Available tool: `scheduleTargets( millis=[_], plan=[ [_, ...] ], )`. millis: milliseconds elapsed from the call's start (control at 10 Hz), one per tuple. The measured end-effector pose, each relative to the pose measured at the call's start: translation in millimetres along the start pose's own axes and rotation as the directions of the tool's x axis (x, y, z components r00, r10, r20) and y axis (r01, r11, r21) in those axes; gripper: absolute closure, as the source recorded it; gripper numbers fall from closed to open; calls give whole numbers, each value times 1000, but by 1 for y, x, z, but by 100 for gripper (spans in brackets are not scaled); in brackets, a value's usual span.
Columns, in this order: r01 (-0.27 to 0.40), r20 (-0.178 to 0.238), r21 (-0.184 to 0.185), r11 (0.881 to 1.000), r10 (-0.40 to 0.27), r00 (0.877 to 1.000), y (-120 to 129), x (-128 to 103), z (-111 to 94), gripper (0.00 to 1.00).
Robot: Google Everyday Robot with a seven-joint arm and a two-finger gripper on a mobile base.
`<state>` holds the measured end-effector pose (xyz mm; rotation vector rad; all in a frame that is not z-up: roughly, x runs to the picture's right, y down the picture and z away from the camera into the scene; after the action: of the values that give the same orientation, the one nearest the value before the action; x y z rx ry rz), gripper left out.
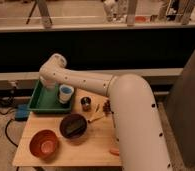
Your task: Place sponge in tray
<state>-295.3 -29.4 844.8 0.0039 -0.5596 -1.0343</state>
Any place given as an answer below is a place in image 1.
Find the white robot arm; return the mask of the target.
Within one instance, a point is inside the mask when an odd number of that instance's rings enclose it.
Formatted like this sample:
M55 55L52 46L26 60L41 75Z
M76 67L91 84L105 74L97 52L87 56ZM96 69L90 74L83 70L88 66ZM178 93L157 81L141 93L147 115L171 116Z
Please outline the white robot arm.
M157 104L144 78L73 71L66 65L62 55L52 55L39 70L41 82L48 88L68 84L109 98L122 171L173 171Z

